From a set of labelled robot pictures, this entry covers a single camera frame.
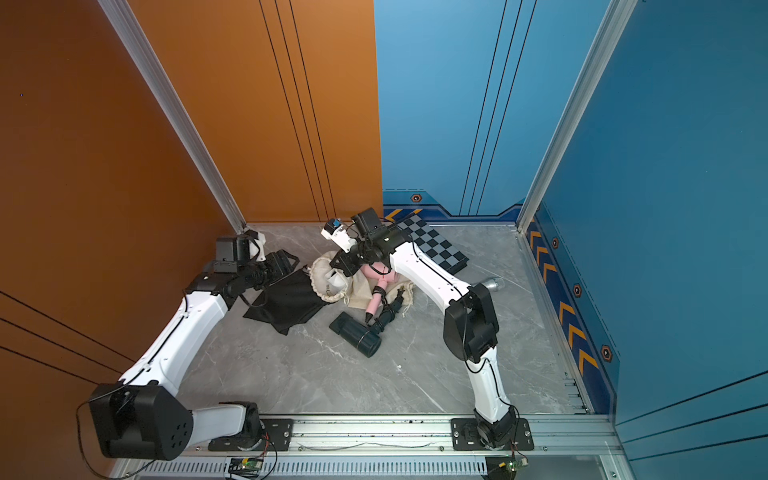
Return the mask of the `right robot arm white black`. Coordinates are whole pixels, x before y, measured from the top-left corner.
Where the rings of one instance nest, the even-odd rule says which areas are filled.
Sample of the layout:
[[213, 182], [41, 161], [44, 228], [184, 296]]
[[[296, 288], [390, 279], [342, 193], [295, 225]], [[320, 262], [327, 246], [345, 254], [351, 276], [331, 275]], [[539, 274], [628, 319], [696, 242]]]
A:
[[321, 230], [340, 248], [331, 266], [346, 275], [365, 267], [380, 276], [400, 274], [443, 310], [443, 340], [468, 372], [481, 444], [489, 449], [511, 447], [520, 415], [498, 372], [499, 324], [491, 291], [450, 274], [408, 233], [395, 224], [383, 224], [371, 208], [355, 215], [353, 225], [355, 237], [349, 236], [340, 219], [328, 220]]

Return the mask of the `white hair dryer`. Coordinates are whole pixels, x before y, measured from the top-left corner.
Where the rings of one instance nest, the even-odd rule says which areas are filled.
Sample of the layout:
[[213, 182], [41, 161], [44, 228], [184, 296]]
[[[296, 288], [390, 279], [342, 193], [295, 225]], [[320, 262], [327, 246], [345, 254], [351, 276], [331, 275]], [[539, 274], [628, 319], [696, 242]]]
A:
[[329, 270], [325, 275], [326, 294], [329, 296], [339, 295], [348, 289], [347, 277], [336, 269]]

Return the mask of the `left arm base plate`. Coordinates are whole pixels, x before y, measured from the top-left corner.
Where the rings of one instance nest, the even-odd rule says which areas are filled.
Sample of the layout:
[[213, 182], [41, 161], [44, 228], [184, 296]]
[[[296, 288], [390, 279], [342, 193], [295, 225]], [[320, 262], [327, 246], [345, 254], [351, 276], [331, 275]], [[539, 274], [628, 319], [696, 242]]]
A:
[[233, 453], [285, 452], [290, 447], [293, 427], [292, 418], [261, 418], [254, 425], [247, 423], [236, 435], [211, 440], [207, 449]]

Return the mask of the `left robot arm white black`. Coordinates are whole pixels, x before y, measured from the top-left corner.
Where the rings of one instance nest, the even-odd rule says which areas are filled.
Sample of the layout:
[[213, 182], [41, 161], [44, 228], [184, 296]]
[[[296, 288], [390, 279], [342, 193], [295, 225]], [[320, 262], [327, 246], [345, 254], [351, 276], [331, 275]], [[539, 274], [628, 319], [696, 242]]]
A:
[[214, 260], [185, 288], [179, 308], [152, 345], [117, 382], [98, 385], [83, 402], [104, 457], [151, 464], [210, 441], [243, 450], [269, 445], [255, 403], [190, 410], [177, 398], [192, 360], [236, 301], [297, 268], [297, 256], [283, 249], [268, 253], [265, 243], [265, 236], [253, 230], [219, 238]]

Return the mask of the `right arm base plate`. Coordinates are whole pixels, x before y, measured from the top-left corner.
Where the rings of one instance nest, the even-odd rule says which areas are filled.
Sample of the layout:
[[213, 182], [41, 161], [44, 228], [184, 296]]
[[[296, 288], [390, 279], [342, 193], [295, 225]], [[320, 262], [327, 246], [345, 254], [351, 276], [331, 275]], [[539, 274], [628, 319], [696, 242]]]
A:
[[525, 418], [510, 417], [491, 425], [477, 418], [453, 418], [449, 422], [456, 451], [535, 449], [533, 434]]

